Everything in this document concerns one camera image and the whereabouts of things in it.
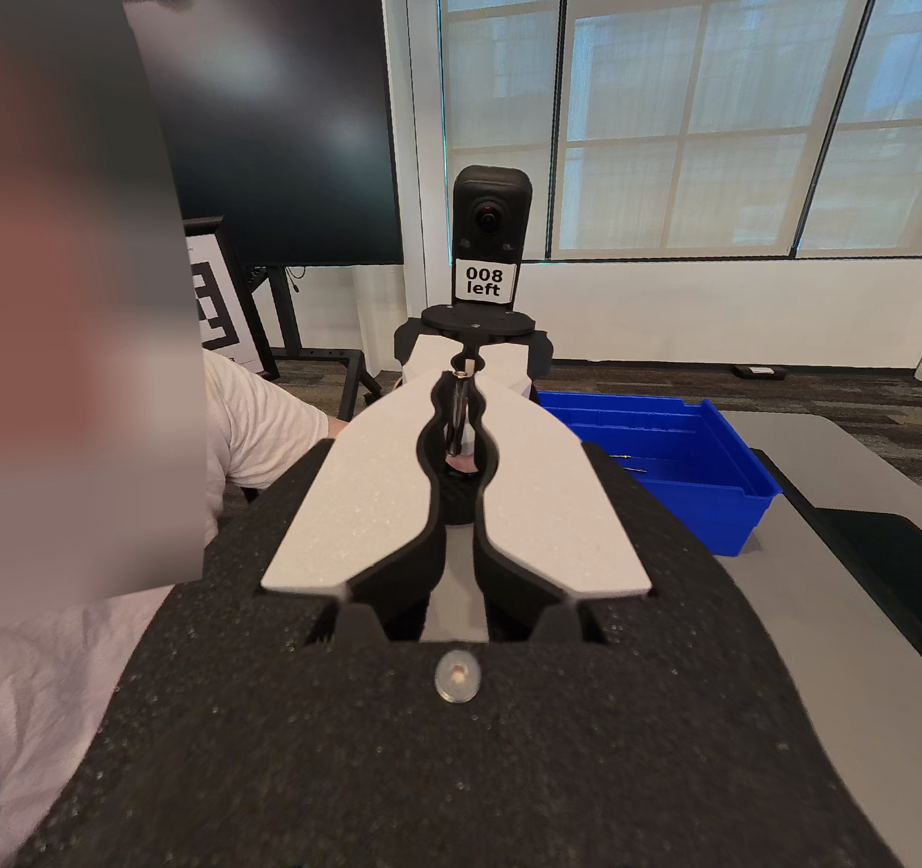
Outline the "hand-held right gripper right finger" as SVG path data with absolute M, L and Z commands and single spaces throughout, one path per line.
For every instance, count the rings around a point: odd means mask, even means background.
M 570 606 L 652 587 L 582 441 L 538 404 L 478 375 L 475 576 L 499 608 Z

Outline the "person's white shirt torso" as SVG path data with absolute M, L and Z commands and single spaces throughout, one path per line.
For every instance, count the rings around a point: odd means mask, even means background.
M 228 484 L 266 490 L 326 438 L 327 414 L 203 350 L 204 545 Z M 73 777 L 169 587 L 70 606 L 1 629 L 1 857 L 17 852 Z

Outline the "framed marker sign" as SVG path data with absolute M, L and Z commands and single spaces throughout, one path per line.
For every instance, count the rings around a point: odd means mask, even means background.
M 202 346 L 268 381 L 279 369 L 224 217 L 182 223 Z

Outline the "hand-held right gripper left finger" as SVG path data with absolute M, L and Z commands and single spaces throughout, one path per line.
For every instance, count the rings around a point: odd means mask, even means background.
M 429 369 L 342 431 L 261 580 L 269 593 L 417 605 L 444 573 L 448 378 Z

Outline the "metal bolt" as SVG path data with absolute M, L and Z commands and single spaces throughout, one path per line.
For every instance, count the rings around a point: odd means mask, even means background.
M 469 455 L 475 451 L 476 434 L 469 419 L 471 380 L 462 384 L 453 379 L 451 410 L 445 428 L 447 455 Z

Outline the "large black monitor screen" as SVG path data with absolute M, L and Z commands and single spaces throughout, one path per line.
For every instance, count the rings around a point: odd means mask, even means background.
M 186 220 L 248 266 L 403 262 L 383 0 L 121 0 Z

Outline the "black table mat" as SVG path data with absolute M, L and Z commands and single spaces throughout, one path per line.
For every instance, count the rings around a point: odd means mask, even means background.
M 763 450 L 752 453 L 840 565 L 920 653 L 920 528 L 895 514 L 813 505 Z

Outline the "blue plastic bin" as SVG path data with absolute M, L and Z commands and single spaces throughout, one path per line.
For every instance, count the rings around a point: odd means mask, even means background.
M 539 404 L 602 448 L 713 554 L 740 554 L 775 478 L 708 400 L 542 391 Z

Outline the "black monitor stand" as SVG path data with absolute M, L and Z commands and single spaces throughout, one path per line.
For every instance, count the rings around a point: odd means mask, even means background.
M 281 346 L 270 346 L 276 364 L 274 380 L 285 380 L 292 367 L 341 367 L 344 371 L 336 417 L 348 422 L 354 418 L 363 399 L 365 406 L 380 401 L 385 392 L 367 366 L 363 351 L 355 347 L 306 346 L 297 324 L 294 285 L 290 271 L 282 266 L 245 266 L 244 282 L 252 296 L 266 285 L 279 322 Z

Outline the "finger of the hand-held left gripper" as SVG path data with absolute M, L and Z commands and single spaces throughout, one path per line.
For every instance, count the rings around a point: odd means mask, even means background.
M 455 372 L 454 361 L 465 365 L 465 346 L 439 335 L 421 335 L 416 340 L 409 360 L 402 369 L 402 387 L 433 389 L 446 373 Z
M 531 398 L 533 381 L 527 372 L 528 348 L 516 343 L 495 343 L 478 350 L 474 385 L 480 393 L 488 386 Z

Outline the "large gridded window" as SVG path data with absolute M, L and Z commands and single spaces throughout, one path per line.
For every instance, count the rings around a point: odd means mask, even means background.
M 439 0 L 447 190 L 533 261 L 920 255 L 921 0 Z

